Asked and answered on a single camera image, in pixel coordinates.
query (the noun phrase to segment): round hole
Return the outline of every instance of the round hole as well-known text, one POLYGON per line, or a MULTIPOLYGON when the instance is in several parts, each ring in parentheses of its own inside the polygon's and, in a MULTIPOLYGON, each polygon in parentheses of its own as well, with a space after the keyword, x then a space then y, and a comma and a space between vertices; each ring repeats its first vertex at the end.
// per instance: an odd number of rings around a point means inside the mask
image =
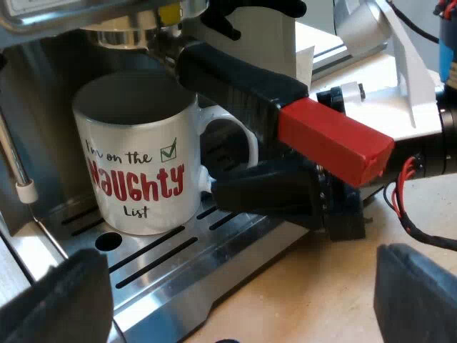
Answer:
POLYGON ((97 238, 95 241, 95 247, 103 252, 110 252, 111 250, 115 250, 115 248, 121 245, 121 243, 122 236, 120 234, 116 232, 108 232, 97 238))

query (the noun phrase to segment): wooden table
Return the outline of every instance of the wooden table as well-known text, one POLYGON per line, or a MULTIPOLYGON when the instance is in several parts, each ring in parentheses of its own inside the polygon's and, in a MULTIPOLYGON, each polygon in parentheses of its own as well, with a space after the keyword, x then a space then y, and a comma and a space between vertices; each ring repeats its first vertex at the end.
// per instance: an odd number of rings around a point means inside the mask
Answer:
MULTIPOLYGON (((379 54, 330 75, 314 89, 362 81, 367 91, 396 82, 394 60, 379 54)), ((457 175, 405 185, 408 214, 428 233, 457 237, 457 175)), ((407 243, 457 274, 457 253, 412 240, 384 203, 367 206, 364 240, 332 243, 309 234, 265 272, 218 305, 187 342, 382 342, 373 310, 376 248, 407 243)))

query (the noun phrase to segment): metal bracket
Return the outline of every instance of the metal bracket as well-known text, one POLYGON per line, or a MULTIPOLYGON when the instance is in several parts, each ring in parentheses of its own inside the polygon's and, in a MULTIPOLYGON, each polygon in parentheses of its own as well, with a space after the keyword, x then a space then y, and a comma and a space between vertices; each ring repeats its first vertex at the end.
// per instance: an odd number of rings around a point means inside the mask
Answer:
MULTIPOLYGON (((431 113, 438 113, 435 84, 426 65, 390 5, 386 0, 368 0, 368 6, 373 2, 383 12, 385 17, 382 20, 388 21, 392 31, 398 87, 402 95, 408 97, 408 103, 411 107, 411 124, 416 128, 426 120, 426 125, 430 125, 431 113)), ((436 124, 441 128, 438 115, 433 125, 436 124)))

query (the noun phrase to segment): red wire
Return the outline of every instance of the red wire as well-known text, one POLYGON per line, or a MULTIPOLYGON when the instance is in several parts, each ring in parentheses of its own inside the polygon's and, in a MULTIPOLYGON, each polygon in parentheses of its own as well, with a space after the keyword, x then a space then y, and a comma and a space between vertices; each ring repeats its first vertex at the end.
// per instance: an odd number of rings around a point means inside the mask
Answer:
POLYGON ((410 179, 414 174, 416 173, 415 170, 410 170, 413 168, 413 162, 416 158, 415 157, 410 157, 409 159, 406 160, 405 164, 403 165, 403 168, 401 169, 400 174, 398 175, 397 179, 397 187, 393 189, 392 192, 392 205, 393 208, 395 209, 395 212, 397 213, 398 218, 401 218, 401 212, 400 209, 398 208, 398 202, 403 207, 403 188, 405 181, 410 179))
POLYGON ((397 187, 395 187, 392 192, 392 206, 393 206, 393 209, 395 209, 395 212, 397 213, 398 218, 401 218, 401 213, 400 213, 400 210, 398 209, 397 201, 396 201, 396 197, 395 197, 396 190, 397 190, 397 187))

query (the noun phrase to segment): green checkmark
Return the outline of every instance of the green checkmark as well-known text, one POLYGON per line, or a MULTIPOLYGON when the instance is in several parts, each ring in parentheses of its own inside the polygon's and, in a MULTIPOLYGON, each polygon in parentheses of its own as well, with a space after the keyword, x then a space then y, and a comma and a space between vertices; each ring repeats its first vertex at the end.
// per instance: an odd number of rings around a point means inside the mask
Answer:
POLYGON ((177 137, 175 137, 172 145, 160 149, 162 162, 170 161, 171 159, 176 158, 176 140, 177 137))

